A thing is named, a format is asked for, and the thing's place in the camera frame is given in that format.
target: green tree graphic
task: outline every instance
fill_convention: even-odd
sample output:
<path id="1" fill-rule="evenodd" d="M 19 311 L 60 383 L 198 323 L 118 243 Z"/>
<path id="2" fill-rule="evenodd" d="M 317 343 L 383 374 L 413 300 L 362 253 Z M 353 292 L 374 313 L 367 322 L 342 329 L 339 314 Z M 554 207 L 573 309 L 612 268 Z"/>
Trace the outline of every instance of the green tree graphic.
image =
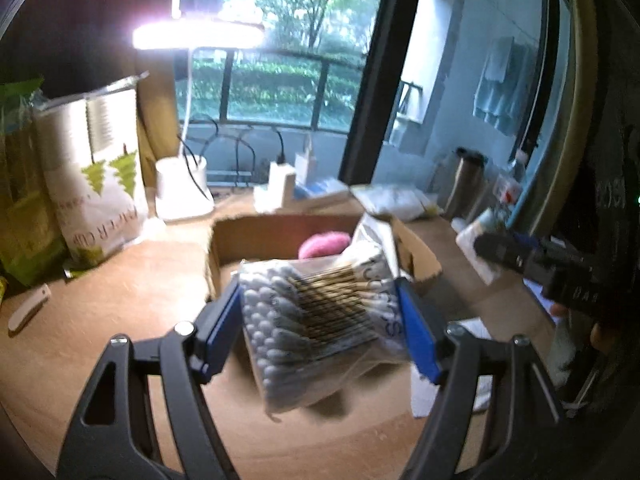
<path id="1" fill-rule="evenodd" d="M 82 172 L 89 186 L 91 186 L 98 195 L 102 195 L 102 188 L 104 187 L 104 160 L 82 168 Z"/>
<path id="2" fill-rule="evenodd" d="M 104 253 L 100 246 L 85 249 L 76 247 L 76 251 L 78 251 L 80 263 L 89 267 L 95 267 L 104 260 Z"/>
<path id="3" fill-rule="evenodd" d="M 118 183 L 124 188 L 124 191 L 133 198 L 133 192 L 136 189 L 136 155 L 138 150 L 132 153 L 126 153 L 112 160 L 109 165 L 116 170 Z"/>

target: pink sponge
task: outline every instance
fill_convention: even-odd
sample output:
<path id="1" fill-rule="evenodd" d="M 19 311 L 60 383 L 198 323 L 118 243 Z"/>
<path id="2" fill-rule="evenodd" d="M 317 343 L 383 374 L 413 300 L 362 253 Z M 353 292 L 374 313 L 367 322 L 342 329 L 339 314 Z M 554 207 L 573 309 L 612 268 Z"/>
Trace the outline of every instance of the pink sponge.
<path id="1" fill-rule="evenodd" d="M 348 233 L 329 231 L 319 235 L 313 235 L 306 240 L 298 250 L 300 260 L 318 258 L 319 256 L 334 256 L 341 254 L 351 243 L 351 236 Z"/>

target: wooden table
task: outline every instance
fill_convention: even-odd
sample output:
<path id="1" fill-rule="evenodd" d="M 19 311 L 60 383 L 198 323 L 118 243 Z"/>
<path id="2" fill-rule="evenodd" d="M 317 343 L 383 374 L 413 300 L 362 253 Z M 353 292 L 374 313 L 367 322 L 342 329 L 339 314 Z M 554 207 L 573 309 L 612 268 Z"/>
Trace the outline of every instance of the wooden table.
<path id="1" fill-rule="evenodd" d="M 334 206 L 354 212 L 359 206 Z M 16 337 L 6 324 L 22 297 L 0 310 L 0 402 L 23 439 L 55 470 L 66 425 L 111 335 L 132 339 L 166 333 L 193 320 L 204 304 L 209 227 L 216 218 L 250 214 L 250 197 L 231 196 L 210 218 L 168 226 L 153 241 L 129 248 L 69 284 L 50 284 L 52 300 Z M 436 219 L 420 233 L 444 268 L 430 300 L 451 319 L 481 315 L 497 338 L 531 336 L 546 353 L 552 328 L 519 280 L 485 287 Z M 243 479 L 393 479 L 402 471 L 424 420 L 410 413 L 407 366 L 381 366 L 338 394 L 306 409 L 268 418 L 248 368 L 243 343 L 222 374 L 205 387 L 216 427 Z M 161 383 L 150 382 L 154 420 L 167 465 L 180 469 Z M 461 466 L 478 451 L 482 419 L 472 424 Z"/>

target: plastic bag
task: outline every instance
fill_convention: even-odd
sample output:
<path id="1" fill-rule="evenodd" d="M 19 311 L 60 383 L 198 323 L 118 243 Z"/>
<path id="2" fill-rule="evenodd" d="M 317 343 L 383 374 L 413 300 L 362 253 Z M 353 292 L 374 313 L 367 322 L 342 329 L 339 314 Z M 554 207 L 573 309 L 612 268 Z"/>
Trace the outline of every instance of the plastic bag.
<path id="1" fill-rule="evenodd" d="M 47 189 L 76 263 L 100 264 L 140 236 L 148 216 L 136 119 L 138 78 L 39 107 Z"/>
<path id="2" fill-rule="evenodd" d="M 351 193 L 367 213 L 374 216 L 394 215 L 403 222 L 442 213 L 432 200 L 416 187 L 374 185 L 353 186 Z"/>
<path id="3" fill-rule="evenodd" d="M 38 163 L 30 99 L 41 80 L 0 86 L 0 262 L 33 285 L 66 253 Z"/>
<path id="4" fill-rule="evenodd" d="M 381 362 L 409 359 L 382 248 L 243 263 L 244 332 L 268 413 L 308 406 Z"/>
<path id="5" fill-rule="evenodd" d="M 462 250 L 466 259 L 469 260 L 469 263 L 485 285 L 491 285 L 495 280 L 499 279 L 502 276 L 502 268 L 478 256 L 474 244 L 481 234 L 496 232 L 499 228 L 500 222 L 496 218 L 494 211 L 489 208 L 456 237 L 458 247 L 460 247 L 460 250 Z"/>

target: desk lamp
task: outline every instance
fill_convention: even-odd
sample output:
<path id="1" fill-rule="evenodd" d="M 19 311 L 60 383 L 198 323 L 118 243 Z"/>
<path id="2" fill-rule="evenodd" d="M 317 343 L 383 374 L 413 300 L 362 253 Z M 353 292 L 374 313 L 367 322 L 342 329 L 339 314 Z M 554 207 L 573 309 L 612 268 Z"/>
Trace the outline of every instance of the desk lamp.
<path id="1" fill-rule="evenodd" d="M 133 32 L 137 50 L 188 49 L 187 101 L 177 156 L 156 163 L 156 213 L 165 221 L 196 218 L 213 211 L 207 187 L 207 161 L 185 156 L 184 147 L 191 116 L 193 53 L 199 48 L 253 48 L 262 43 L 264 27 L 228 22 L 207 16 L 183 17 L 142 25 Z"/>

